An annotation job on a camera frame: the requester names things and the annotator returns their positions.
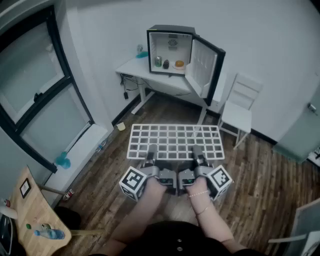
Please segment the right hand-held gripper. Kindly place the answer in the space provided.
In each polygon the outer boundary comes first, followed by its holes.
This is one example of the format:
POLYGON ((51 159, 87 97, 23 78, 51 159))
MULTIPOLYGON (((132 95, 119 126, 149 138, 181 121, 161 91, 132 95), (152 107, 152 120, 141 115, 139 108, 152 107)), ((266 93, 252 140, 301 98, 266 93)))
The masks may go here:
POLYGON ((233 183, 233 179, 222 165, 213 167, 207 166, 207 159, 199 145, 192 146, 193 162, 185 161, 177 173, 177 195, 187 193, 187 187, 195 184, 197 178, 204 177, 212 201, 222 196, 233 183))

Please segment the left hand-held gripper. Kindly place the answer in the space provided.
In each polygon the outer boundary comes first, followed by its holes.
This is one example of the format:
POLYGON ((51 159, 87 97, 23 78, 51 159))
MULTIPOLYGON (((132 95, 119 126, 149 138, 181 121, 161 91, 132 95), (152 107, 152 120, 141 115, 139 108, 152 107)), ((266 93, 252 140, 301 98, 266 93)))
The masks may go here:
POLYGON ((148 148, 146 161, 140 167, 130 166, 119 181, 122 192, 134 201, 138 201, 145 191, 149 178, 154 177, 159 184, 166 187, 166 193, 176 194, 176 172, 168 161, 156 160, 158 145, 151 144, 148 148))

